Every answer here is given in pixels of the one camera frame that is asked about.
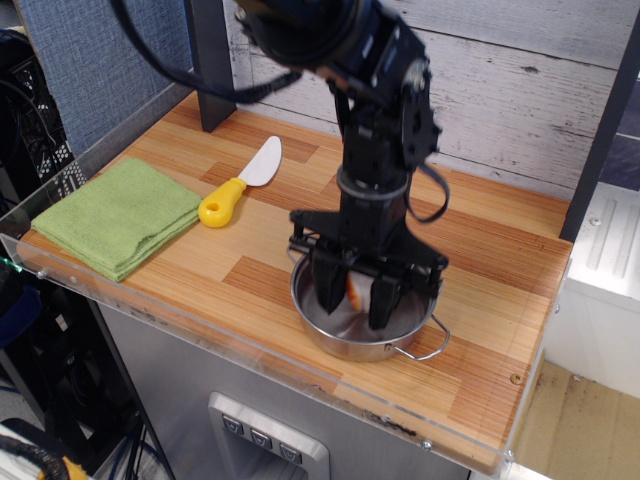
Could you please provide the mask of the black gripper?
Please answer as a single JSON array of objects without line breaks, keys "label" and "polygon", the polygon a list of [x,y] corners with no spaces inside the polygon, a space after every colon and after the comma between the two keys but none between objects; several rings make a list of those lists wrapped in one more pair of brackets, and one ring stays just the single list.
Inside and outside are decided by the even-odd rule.
[{"label": "black gripper", "polygon": [[351,178],[339,168],[337,211],[294,210],[292,249],[309,256],[316,298],[332,314],[344,299],[347,274],[374,278],[370,288],[369,326],[384,329],[410,291],[437,298],[448,259],[417,239],[407,226],[412,212],[413,172],[391,178],[385,187]]}]

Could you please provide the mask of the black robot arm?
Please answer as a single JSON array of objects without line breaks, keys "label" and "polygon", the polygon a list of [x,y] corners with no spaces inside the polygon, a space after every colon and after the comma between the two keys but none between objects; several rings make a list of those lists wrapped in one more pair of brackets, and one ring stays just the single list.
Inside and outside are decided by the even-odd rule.
[{"label": "black robot arm", "polygon": [[290,244],[310,259],[327,312],[351,272],[368,276],[369,324],[383,329],[406,294],[436,298],[448,264],[406,224],[413,175],[427,170],[441,132],[424,44],[377,1],[242,1],[236,16],[268,58],[330,88],[343,140],[340,206],[293,211]]}]

